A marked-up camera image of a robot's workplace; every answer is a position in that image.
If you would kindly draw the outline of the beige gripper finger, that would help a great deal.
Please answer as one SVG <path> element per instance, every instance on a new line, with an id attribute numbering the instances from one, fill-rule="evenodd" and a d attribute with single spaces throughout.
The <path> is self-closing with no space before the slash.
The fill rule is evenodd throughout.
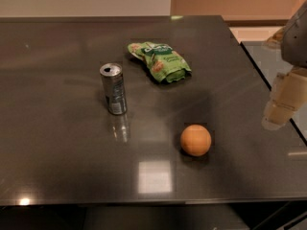
<path id="1" fill-rule="evenodd" d="M 294 66 L 287 74 L 278 73 L 264 109 L 263 128 L 278 130 L 285 126 L 306 102 L 307 69 Z"/>
<path id="2" fill-rule="evenodd" d="M 284 31 L 285 31 L 284 27 L 280 28 L 278 31 L 276 31 L 272 36 L 270 36 L 266 40 L 265 45 L 269 48 L 278 49 L 283 40 Z"/>

